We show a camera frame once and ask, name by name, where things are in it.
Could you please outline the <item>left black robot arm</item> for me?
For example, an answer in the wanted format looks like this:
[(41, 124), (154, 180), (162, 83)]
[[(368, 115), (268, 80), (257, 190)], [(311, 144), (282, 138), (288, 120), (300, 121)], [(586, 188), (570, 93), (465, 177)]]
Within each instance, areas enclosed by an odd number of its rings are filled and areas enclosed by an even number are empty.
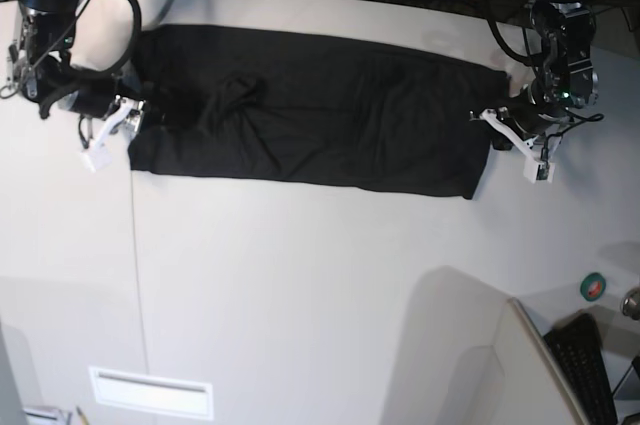
[(547, 130), (557, 125), (558, 135), (581, 119), (577, 109), (597, 100), (598, 76), (591, 60), (596, 34), (594, 0), (529, 0), (530, 26), (540, 39), (540, 51), (533, 53), (528, 32), (523, 29), (525, 53), (515, 52), (502, 37), (489, 0), (483, 12), (499, 47), (514, 61), (529, 67), (534, 78), (519, 95), (496, 110), (498, 121), (526, 144), (548, 142)]

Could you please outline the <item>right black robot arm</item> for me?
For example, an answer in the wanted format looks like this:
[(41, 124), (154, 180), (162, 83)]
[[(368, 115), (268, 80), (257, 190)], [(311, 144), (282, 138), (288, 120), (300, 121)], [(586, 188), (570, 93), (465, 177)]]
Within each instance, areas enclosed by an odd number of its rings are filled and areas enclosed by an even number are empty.
[(41, 119), (54, 107), (78, 115), (81, 121), (114, 120), (116, 129), (132, 133), (160, 125), (166, 110), (149, 86), (138, 81), (131, 60), (142, 34), (138, 0), (126, 0), (132, 25), (124, 51), (103, 69), (72, 63), (77, 25), (92, 0), (16, 0), (17, 17), (7, 47), (7, 79), (2, 99), (15, 95), (35, 103)]

